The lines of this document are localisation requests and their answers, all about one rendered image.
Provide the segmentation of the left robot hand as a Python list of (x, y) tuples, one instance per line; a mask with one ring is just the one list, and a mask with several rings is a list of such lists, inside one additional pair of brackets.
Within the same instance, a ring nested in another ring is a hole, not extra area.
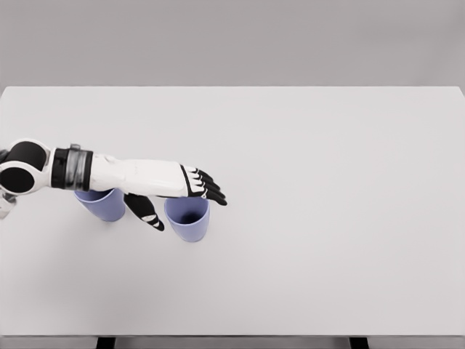
[(144, 223), (163, 231), (164, 224), (155, 211), (151, 196), (161, 198), (204, 198), (226, 206), (226, 196), (214, 179), (197, 167), (175, 161), (143, 160), (136, 172), (124, 180), (124, 203)]

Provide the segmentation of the lavender plastic cup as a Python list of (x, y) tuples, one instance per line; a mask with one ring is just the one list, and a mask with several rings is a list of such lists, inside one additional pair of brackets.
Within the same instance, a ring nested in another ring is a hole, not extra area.
[(182, 240), (195, 243), (206, 235), (210, 218), (210, 205), (206, 199), (167, 198), (164, 210), (174, 232)]
[(76, 199), (94, 216), (105, 222), (120, 220), (125, 212), (124, 194), (119, 189), (75, 191)]

